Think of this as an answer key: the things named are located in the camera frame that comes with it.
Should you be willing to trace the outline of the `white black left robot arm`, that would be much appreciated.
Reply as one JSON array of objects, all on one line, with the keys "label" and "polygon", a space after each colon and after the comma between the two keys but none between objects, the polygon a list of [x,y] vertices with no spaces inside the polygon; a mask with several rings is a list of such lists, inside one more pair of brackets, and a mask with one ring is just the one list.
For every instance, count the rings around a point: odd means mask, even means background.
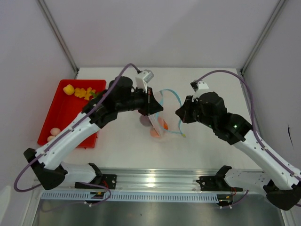
[{"label": "white black left robot arm", "polygon": [[45,190],[52,190],[63,182],[74,182],[76,188],[98,188],[103,174],[94,163],[76,165],[64,163],[65,157],[82,141],[98,132],[118,113],[137,110],[143,116],[163,111],[148,86],[152,75],[138,75],[133,81],[120,76],[109,88],[92,98],[77,117],[55,138],[38,149],[27,149],[24,156]]}]

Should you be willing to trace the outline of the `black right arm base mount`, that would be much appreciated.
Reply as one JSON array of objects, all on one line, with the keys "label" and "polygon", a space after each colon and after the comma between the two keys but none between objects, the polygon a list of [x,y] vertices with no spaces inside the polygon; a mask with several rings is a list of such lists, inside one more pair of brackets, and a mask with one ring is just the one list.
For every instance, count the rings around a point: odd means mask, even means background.
[{"label": "black right arm base mount", "polygon": [[216,176],[200,176],[196,182],[200,185],[201,191],[231,192],[232,188],[235,188],[237,192],[243,191],[243,188],[230,186],[223,178]]}]

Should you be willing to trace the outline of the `orange toy carrot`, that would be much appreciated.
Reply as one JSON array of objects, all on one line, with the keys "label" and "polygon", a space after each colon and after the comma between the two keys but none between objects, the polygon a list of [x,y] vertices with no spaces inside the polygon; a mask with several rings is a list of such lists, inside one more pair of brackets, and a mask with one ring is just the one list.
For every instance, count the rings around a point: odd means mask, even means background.
[{"label": "orange toy carrot", "polygon": [[168,130],[168,125],[165,122],[163,122],[163,128]]}]

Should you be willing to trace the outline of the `purple toy onion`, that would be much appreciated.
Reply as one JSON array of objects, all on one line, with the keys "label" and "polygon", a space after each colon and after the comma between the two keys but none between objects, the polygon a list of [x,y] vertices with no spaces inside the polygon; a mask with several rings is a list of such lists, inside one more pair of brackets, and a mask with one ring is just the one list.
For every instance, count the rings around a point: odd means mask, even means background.
[{"label": "purple toy onion", "polygon": [[150,127],[151,126],[151,121],[150,121],[150,119],[149,119],[148,116],[141,115],[140,118],[139,118],[139,120],[140,120],[140,123],[143,126],[145,126],[145,127]]}]

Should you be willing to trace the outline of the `white toy mushroom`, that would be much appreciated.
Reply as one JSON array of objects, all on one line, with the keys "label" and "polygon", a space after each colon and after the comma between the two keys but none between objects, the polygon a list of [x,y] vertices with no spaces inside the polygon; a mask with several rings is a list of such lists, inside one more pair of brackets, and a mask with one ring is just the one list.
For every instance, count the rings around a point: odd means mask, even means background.
[{"label": "white toy mushroom", "polygon": [[48,138],[47,138],[47,142],[50,142],[52,139],[54,139],[55,138],[55,136],[49,136]]}]

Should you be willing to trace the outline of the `yellow toy ginger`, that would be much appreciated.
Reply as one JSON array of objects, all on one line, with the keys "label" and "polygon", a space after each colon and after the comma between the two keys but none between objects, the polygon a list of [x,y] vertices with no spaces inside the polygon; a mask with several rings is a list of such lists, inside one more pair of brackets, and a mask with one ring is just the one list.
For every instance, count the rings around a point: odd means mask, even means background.
[{"label": "yellow toy ginger", "polygon": [[90,99],[96,97],[96,90],[92,89],[91,87],[84,89],[84,88],[76,88],[74,95],[78,98],[83,98],[84,100],[89,101]]}]

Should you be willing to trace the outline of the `clear zip top bag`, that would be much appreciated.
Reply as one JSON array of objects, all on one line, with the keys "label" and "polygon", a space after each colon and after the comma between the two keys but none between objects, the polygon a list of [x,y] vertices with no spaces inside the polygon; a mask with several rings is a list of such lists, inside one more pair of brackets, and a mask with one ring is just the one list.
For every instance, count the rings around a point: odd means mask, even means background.
[{"label": "clear zip top bag", "polygon": [[163,106],[164,110],[149,116],[151,128],[156,124],[165,122],[168,130],[159,140],[168,140],[174,138],[186,138],[185,133],[181,129],[182,121],[175,114],[175,111],[182,106],[179,95],[172,89],[162,89],[154,94],[155,99]]}]

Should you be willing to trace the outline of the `orange toy pumpkin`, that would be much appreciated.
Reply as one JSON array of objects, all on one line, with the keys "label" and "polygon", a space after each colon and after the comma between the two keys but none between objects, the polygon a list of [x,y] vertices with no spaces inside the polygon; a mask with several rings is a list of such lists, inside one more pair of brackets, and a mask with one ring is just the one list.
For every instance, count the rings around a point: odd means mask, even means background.
[{"label": "orange toy pumpkin", "polygon": [[159,124],[156,124],[155,127],[152,127],[150,129],[150,135],[153,137],[153,138],[162,138],[162,136],[165,134],[165,123],[159,123]]}]

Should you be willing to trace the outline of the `pink toy egg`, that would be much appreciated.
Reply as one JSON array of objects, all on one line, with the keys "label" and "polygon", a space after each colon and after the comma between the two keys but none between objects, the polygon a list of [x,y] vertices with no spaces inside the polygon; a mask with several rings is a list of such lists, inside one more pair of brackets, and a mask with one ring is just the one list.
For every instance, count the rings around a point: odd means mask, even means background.
[{"label": "pink toy egg", "polygon": [[61,130],[60,130],[59,128],[52,128],[52,129],[50,130],[50,134],[51,134],[52,136],[57,136],[60,132],[61,132]]}]

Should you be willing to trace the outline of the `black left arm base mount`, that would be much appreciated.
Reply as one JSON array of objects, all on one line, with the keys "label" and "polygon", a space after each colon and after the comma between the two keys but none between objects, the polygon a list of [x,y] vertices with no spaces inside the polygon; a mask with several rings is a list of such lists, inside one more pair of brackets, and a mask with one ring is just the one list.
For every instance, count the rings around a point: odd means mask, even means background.
[{"label": "black left arm base mount", "polygon": [[117,175],[116,174],[103,174],[102,176],[96,176],[91,182],[90,185],[85,185],[80,182],[75,183],[75,188],[77,189],[98,189],[98,186],[104,186],[108,189],[115,189],[117,184]]}]

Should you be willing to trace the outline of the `white toy radish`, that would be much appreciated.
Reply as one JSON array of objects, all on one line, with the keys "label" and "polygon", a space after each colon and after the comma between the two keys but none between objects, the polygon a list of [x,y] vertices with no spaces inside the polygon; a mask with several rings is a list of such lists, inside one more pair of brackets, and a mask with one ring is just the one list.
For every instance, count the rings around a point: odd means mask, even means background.
[{"label": "white toy radish", "polygon": [[103,96],[103,92],[92,92],[92,91],[90,92],[91,99],[102,97],[102,96]]}]

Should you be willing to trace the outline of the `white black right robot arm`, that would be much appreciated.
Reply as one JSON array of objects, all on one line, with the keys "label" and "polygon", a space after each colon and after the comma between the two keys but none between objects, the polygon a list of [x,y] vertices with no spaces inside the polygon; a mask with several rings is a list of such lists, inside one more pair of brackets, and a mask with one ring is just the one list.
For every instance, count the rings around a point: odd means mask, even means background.
[{"label": "white black right robot arm", "polygon": [[245,118],[229,113],[218,94],[204,93],[196,100],[187,96],[175,113],[183,123],[199,122],[209,127],[219,139],[245,153],[263,170],[252,174],[222,166],[214,176],[199,177],[202,191],[249,190],[266,196],[281,210],[299,205],[301,171],[267,145]]}]

